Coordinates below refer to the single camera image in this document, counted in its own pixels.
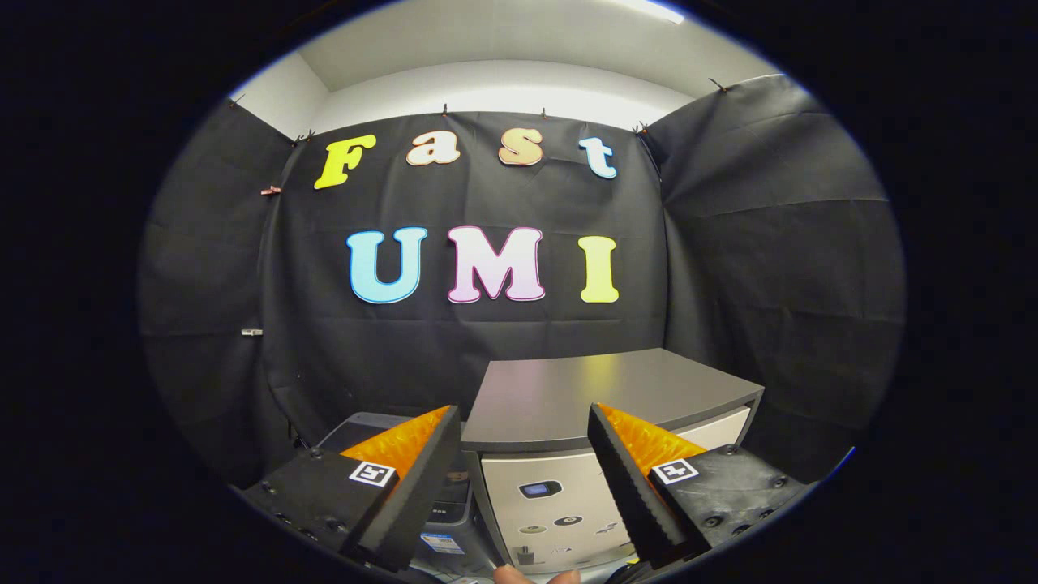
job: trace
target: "black curtain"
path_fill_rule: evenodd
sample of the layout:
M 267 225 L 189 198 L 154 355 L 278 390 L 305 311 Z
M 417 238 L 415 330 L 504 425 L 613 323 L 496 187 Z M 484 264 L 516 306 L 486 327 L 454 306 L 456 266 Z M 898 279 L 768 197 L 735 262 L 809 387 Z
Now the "black curtain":
M 904 325 L 900 237 L 868 159 L 786 76 L 641 134 L 670 250 L 664 347 L 763 385 L 745 446 L 821 478 L 882 400 Z
M 140 333 L 170 416 L 202 460 L 247 486 L 292 453 L 262 370 L 258 256 L 292 140 L 241 107 L 216 108 L 155 199 L 139 269 Z
M 543 159 L 507 166 L 501 134 L 537 129 Z M 461 157 L 411 166 L 412 140 L 447 130 Z M 367 134 L 338 186 L 315 189 L 328 144 Z M 603 178 L 577 143 L 601 138 L 618 170 Z M 663 341 L 666 251 L 659 180 L 630 131 L 520 113 L 411 115 L 320 134 L 294 165 L 274 201 L 264 248 L 264 363 L 275 398 L 308 441 L 320 440 L 354 412 L 415 416 L 446 404 L 468 417 L 491 360 L 543 359 L 658 347 Z M 540 229 L 538 268 L 544 299 L 501 295 L 452 304 L 455 247 L 447 230 L 475 225 L 500 250 L 517 226 Z M 420 280 L 413 296 L 367 304 L 350 284 L 346 239 L 380 230 L 378 273 L 400 275 L 395 229 L 421 226 Z M 585 304 L 584 251 L 577 240 L 599 234 L 612 250 L 612 304 Z
M 510 128 L 540 131 L 543 160 L 502 164 Z M 435 130 L 455 133 L 461 157 L 409 165 L 412 139 Z M 328 144 L 366 134 L 377 142 L 348 179 L 315 189 Z M 591 169 L 577 144 L 588 137 L 612 149 L 617 177 Z M 282 192 L 262 196 L 271 185 Z M 546 297 L 449 303 L 446 232 L 460 225 L 482 227 L 496 250 L 514 227 L 542 230 Z M 429 231 L 417 288 L 395 304 L 361 301 L 346 238 L 382 231 L 377 270 L 392 281 L 392 233 L 405 226 Z M 577 240 L 589 234 L 617 241 L 613 304 L 580 300 Z M 659 346 L 763 385 L 745 444 L 810 481 L 839 462 L 882 399 L 904 285 L 897 224 L 868 160 L 810 94 L 769 76 L 696 100 L 637 136 L 453 112 L 343 128 L 294 148 L 223 106 L 156 199 L 140 313 L 171 415 L 238 485 L 291 456 L 290 420 L 313 443 L 361 411 L 413 416 L 457 404 L 467 418 L 491 360 Z

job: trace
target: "ceiling light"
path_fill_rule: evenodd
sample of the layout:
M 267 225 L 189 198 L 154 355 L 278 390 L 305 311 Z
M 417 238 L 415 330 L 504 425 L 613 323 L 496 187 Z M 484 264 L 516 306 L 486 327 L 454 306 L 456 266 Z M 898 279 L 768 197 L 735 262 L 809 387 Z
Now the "ceiling light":
M 656 18 L 668 20 L 674 24 L 680 24 L 681 21 L 685 20 L 685 17 L 679 15 L 678 12 L 675 12 L 670 8 L 664 8 L 663 6 L 660 6 L 659 4 L 656 4 L 654 2 L 649 2 L 648 0 L 612 0 L 612 1 L 618 4 L 623 4 L 628 8 L 633 8 L 639 12 L 645 12 L 647 15 Z

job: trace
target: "letter m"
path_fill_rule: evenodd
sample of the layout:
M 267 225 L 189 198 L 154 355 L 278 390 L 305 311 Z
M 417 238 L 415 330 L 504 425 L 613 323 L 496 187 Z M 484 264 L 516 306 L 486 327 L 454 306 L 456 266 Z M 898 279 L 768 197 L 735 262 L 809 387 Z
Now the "letter m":
M 455 242 L 458 250 L 455 287 L 447 294 L 452 303 L 462 305 L 480 300 L 474 281 L 476 274 L 487 289 L 487 296 L 493 300 L 501 294 L 509 273 L 512 274 L 512 283 L 504 290 L 509 300 L 539 301 L 544 298 L 544 286 L 537 273 L 537 243 L 542 238 L 539 229 L 512 229 L 500 253 L 494 252 L 480 227 L 454 227 L 447 231 L 447 238 Z

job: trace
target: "screw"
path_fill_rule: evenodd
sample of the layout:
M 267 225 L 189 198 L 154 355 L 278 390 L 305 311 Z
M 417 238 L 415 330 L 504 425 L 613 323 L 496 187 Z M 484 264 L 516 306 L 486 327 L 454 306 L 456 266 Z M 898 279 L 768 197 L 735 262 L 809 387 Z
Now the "screw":
M 338 520 L 336 520 L 335 518 L 330 518 L 325 523 L 325 525 L 328 526 L 328 530 L 329 531 L 338 531 L 338 532 L 342 532 L 342 533 L 346 533 L 346 531 L 347 531 L 346 524 L 343 523 L 343 522 L 340 522 L 340 521 L 338 521 Z

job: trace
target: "gray table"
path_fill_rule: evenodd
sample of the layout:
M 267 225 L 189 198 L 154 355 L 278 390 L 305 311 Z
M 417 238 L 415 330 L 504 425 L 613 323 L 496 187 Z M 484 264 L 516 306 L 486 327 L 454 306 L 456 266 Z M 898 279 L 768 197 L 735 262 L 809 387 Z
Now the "gray table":
M 461 448 L 481 454 L 591 448 L 588 413 L 594 402 L 667 430 L 746 406 L 748 427 L 763 391 L 664 350 L 495 361 L 483 379 Z

